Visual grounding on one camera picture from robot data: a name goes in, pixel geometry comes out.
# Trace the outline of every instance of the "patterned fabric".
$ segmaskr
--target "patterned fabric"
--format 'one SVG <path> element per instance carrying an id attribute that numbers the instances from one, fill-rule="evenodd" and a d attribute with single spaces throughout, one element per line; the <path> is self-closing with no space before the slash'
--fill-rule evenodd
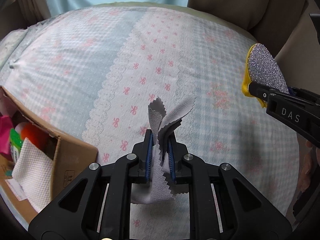
<path id="1" fill-rule="evenodd" d="M 295 191 L 296 134 L 241 93 L 255 42 L 165 8 L 86 8 L 29 28 L 4 66 L 5 87 L 27 108 L 99 149 L 102 165 L 143 140 L 148 103 L 194 109 L 175 131 L 206 162 L 229 162 L 280 212 Z M 188 195 L 132 205 L 131 238 L 187 239 Z"/>

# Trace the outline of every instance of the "brown cardboard box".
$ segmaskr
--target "brown cardboard box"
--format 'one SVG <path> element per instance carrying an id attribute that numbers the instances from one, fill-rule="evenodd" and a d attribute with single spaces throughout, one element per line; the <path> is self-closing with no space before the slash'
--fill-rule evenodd
<path id="1" fill-rule="evenodd" d="M 51 199 L 54 199 L 90 163 L 95 162 L 98 149 L 48 124 L 26 109 L 4 87 L 0 87 L 0 96 L 0 100 L 5 96 L 5 99 L 9 99 L 16 106 L 18 111 L 16 114 L 18 116 L 26 118 L 51 136 L 53 151 L 52 156 L 48 156 L 53 159 L 50 193 Z M 0 186 L 20 215 L 26 222 L 30 223 L 37 215 L 37 212 L 32 208 L 28 200 L 19 201 L 5 182 L 5 179 L 11 179 L 8 171 L 12 171 L 13 167 L 14 163 L 0 155 Z"/>

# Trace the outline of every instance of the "white towel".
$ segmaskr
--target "white towel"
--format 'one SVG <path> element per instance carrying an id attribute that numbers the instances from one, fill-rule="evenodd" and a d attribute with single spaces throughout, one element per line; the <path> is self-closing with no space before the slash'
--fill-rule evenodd
<path id="1" fill-rule="evenodd" d="M 26 138 L 12 177 L 38 213 L 50 202 L 51 172 L 52 160 Z"/>
<path id="2" fill-rule="evenodd" d="M 168 114 L 160 98 L 149 104 L 149 123 L 153 133 L 153 143 L 155 144 L 152 147 L 150 182 L 147 185 L 132 185 L 132 203 L 151 204 L 174 200 L 174 195 L 177 192 L 182 193 L 180 189 L 172 191 L 174 184 L 168 176 L 170 174 L 167 153 L 168 136 L 180 126 L 181 119 L 192 110 L 194 102 L 193 97 L 186 97 Z"/>

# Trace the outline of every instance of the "silver screw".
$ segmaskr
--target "silver screw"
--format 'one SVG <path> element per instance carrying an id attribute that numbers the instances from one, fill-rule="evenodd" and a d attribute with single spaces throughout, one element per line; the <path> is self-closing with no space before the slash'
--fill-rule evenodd
<path id="1" fill-rule="evenodd" d="M 129 153 L 129 154 L 127 155 L 127 159 L 128 159 L 128 160 L 134 160 L 136 157 L 137 157 L 137 156 L 136 156 L 134 153 Z"/>
<path id="2" fill-rule="evenodd" d="M 221 165 L 221 168 L 222 168 L 223 170 L 225 170 L 225 171 L 228 171 L 228 170 L 231 169 L 231 165 L 230 165 L 229 163 L 223 163 L 223 164 Z"/>
<path id="3" fill-rule="evenodd" d="M 183 157 L 186 161 L 191 161 L 193 159 L 193 155 L 192 154 L 186 154 Z"/>
<path id="4" fill-rule="evenodd" d="M 90 170 L 96 170 L 97 168 L 99 168 L 99 164 L 97 164 L 97 163 L 91 163 L 90 165 L 89 165 L 89 169 Z"/>

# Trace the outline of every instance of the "yellow sponge edge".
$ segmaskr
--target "yellow sponge edge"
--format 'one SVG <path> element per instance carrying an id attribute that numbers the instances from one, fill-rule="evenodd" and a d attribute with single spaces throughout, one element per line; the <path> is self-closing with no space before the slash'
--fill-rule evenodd
<path id="1" fill-rule="evenodd" d="M 250 53 L 251 53 L 254 46 L 255 46 L 255 44 L 252 45 L 251 48 L 249 49 L 248 54 L 247 54 L 247 58 L 245 60 L 244 77 L 243 77 L 242 87 L 241 87 L 242 93 L 246 97 L 251 97 L 251 98 L 254 98 L 254 96 L 250 95 L 249 90 L 248 90 L 248 86 L 252 82 L 251 78 L 249 76 L 248 65 L 249 65 L 249 56 L 250 56 Z M 262 101 L 260 98 L 257 98 L 257 100 L 259 101 L 262 108 L 267 107 L 267 104 L 264 101 Z"/>

